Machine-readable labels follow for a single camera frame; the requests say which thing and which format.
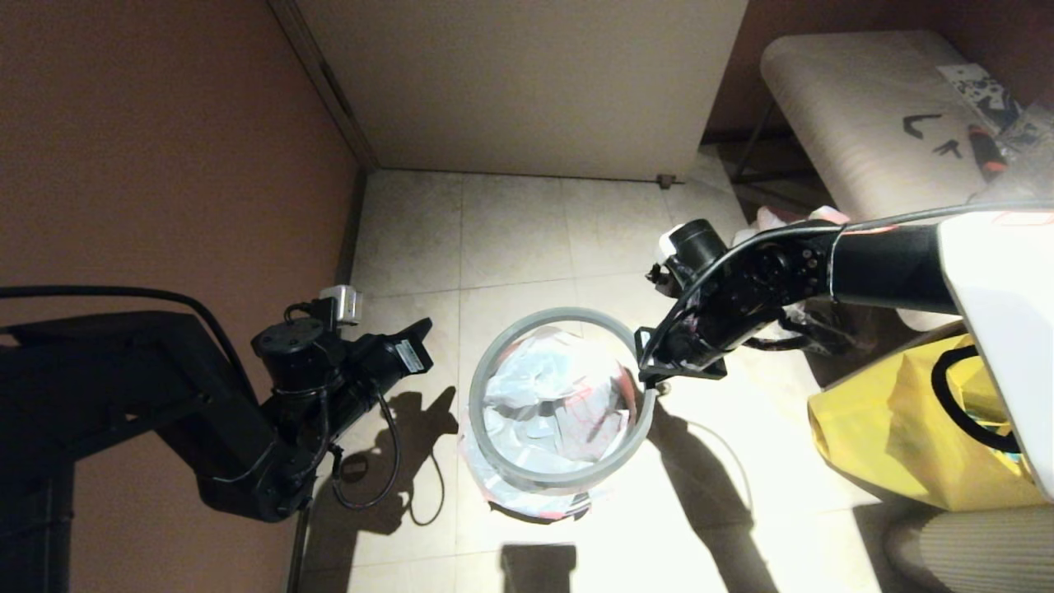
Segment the used white bin liner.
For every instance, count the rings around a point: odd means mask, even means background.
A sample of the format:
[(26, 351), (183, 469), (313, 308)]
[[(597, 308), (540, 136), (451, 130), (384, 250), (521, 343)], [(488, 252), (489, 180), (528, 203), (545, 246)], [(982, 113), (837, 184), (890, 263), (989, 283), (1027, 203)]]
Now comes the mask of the used white bin liner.
[(829, 206), (817, 207), (806, 215), (794, 214), (776, 207), (759, 207), (754, 221), (748, 226), (734, 233), (731, 246), (738, 246), (761, 232), (778, 228), (803, 224), (803, 222), (831, 222), (835, 225), (846, 225), (850, 221), (846, 214)]

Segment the clear red-print plastic bag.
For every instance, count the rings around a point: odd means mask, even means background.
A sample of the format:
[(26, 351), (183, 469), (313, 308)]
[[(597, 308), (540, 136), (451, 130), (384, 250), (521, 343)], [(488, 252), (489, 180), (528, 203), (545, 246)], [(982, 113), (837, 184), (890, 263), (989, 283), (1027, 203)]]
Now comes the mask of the clear red-print plastic bag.
[(487, 506), (534, 523), (590, 510), (604, 461), (621, 463), (644, 418), (630, 354), (585, 323), (538, 327), (497, 353), (463, 407), (458, 453)]

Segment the yellow tote bag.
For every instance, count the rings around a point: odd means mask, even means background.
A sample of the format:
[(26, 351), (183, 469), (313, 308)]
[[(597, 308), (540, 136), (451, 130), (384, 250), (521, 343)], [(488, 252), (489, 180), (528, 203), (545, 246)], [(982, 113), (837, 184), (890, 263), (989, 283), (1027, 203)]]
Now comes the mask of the yellow tote bag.
[(944, 511), (1045, 503), (971, 335), (889, 354), (812, 395), (814, 446), (833, 468)]

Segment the crumpled clear plastic wrap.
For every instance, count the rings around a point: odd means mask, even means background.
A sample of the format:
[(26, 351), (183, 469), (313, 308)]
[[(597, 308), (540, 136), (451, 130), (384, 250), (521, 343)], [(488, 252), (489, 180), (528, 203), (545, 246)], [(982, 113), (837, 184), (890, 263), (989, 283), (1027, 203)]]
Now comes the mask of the crumpled clear plastic wrap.
[(793, 325), (804, 327), (802, 331), (790, 330), (803, 335), (804, 342), (800, 347), (803, 352), (838, 357), (860, 345), (856, 328), (841, 314), (841, 308), (831, 301), (801, 301), (786, 307), (786, 315)]

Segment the dark metal table leg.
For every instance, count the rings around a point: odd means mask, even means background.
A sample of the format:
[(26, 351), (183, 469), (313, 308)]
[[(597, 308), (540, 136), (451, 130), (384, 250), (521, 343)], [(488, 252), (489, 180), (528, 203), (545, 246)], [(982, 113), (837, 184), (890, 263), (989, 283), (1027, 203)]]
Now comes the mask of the dark metal table leg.
[(770, 180), (772, 176), (769, 173), (761, 171), (750, 173), (749, 165), (754, 149), (757, 147), (758, 142), (761, 140), (762, 133), (765, 129), (767, 129), (769, 120), (772, 119), (772, 114), (776, 111), (776, 102), (772, 99), (767, 106), (765, 106), (757, 123), (754, 124), (748, 141), (745, 143), (739, 159), (735, 162), (733, 174), (730, 176), (730, 183), (733, 185), (765, 183), (765, 181)]

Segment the light wood-grain table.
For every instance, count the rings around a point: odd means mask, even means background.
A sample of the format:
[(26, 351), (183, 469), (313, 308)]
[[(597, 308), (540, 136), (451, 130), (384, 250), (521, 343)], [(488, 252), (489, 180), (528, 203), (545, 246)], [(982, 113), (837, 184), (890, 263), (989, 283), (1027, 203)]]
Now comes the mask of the light wood-grain table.
[[(999, 133), (936, 70), (959, 63), (933, 31), (866, 31), (782, 37), (761, 72), (836, 206), (867, 222), (970, 205), (985, 187), (967, 127)], [(1054, 147), (1020, 158), (1054, 159)], [(940, 233), (954, 304), (982, 331), (1054, 334), (1054, 202), (974, 205), (996, 212), (951, 217)]]

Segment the white cabinet panel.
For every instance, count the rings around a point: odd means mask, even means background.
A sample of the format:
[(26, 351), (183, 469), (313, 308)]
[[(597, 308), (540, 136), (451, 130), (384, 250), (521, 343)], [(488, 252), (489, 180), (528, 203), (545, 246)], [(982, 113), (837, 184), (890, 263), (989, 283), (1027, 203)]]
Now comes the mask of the white cabinet panel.
[(383, 169), (685, 180), (749, 0), (294, 0)]

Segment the black and red marker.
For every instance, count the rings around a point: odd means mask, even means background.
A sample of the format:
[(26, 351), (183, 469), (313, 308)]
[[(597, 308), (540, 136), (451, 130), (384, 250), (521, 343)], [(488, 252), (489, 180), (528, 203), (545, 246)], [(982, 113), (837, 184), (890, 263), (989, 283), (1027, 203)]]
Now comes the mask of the black and red marker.
[(969, 124), (968, 140), (980, 175), (987, 184), (993, 183), (1008, 169), (1004, 155), (998, 149), (994, 136), (979, 124)]

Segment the printed white card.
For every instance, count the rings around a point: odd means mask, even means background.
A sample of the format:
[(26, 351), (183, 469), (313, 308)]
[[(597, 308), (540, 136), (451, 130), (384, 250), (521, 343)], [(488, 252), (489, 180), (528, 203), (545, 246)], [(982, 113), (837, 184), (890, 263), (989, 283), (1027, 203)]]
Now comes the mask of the printed white card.
[(993, 133), (1004, 132), (1021, 116), (1020, 103), (982, 65), (959, 63), (936, 70)]

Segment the ribbed beige cushion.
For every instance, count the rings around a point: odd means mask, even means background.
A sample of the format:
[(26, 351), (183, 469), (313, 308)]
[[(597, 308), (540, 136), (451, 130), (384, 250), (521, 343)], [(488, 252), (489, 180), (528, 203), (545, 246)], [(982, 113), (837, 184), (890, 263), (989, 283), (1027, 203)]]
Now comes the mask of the ribbed beige cushion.
[(907, 516), (884, 552), (928, 593), (1054, 593), (1054, 506)]

